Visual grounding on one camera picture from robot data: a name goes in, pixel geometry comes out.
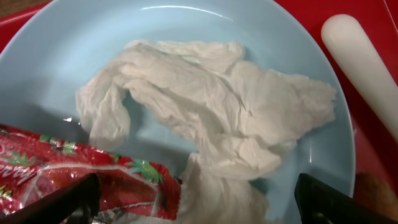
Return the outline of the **light blue plate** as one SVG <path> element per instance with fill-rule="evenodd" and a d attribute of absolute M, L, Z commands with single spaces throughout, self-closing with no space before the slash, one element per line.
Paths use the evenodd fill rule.
<path fill-rule="evenodd" d="M 1 53 L 2 124 L 85 142 L 75 92 L 132 40 L 236 40 L 264 68 L 329 83 L 335 120 L 306 134 L 254 186 L 270 202 L 268 219 L 286 223 L 300 222 L 294 188 L 302 172 L 353 194 L 353 128 L 341 85 L 311 35 L 274 1 L 53 1 Z"/>

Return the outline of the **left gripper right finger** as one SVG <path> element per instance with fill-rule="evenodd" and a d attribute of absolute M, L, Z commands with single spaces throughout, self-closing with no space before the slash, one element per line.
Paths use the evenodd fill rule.
<path fill-rule="evenodd" d="M 306 173 L 299 174 L 294 197 L 303 224 L 397 224 Z"/>

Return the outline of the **white tissue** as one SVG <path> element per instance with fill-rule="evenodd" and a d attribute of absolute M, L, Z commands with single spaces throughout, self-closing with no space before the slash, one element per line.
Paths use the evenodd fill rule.
<path fill-rule="evenodd" d="M 197 148 L 182 173 L 177 223 L 265 223 L 268 203 L 251 181 L 335 118 L 331 85 L 261 68 L 237 42 L 127 44 L 76 93 L 92 146 L 126 142 L 127 94 Z"/>

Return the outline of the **white plastic spoon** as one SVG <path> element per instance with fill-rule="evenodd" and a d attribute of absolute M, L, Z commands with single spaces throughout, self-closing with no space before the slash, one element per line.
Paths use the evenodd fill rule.
<path fill-rule="evenodd" d="M 361 24 L 338 14 L 325 21 L 321 37 L 348 80 L 397 139 L 397 84 Z"/>

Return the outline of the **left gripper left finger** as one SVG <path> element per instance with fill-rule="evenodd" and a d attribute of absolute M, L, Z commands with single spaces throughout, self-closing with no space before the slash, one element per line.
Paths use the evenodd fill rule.
<path fill-rule="evenodd" d="M 100 180 L 94 173 L 54 191 L 46 197 L 7 215 L 5 224 L 89 224 L 100 210 Z"/>

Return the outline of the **red snack wrapper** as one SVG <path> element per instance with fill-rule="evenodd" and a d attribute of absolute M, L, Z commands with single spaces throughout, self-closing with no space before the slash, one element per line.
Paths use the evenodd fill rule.
<path fill-rule="evenodd" d="M 1 126 L 2 217 L 90 173 L 99 178 L 100 221 L 130 214 L 176 219 L 182 182 L 165 166 Z"/>

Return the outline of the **orange carrot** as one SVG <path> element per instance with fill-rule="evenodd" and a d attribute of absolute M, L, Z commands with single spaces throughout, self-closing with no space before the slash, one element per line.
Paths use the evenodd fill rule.
<path fill-rule="evenodd" d="M 353 198 L 361 205 L 397 221 L 397 196 L 385 180 L 368 173 L 356 174 Z"/>

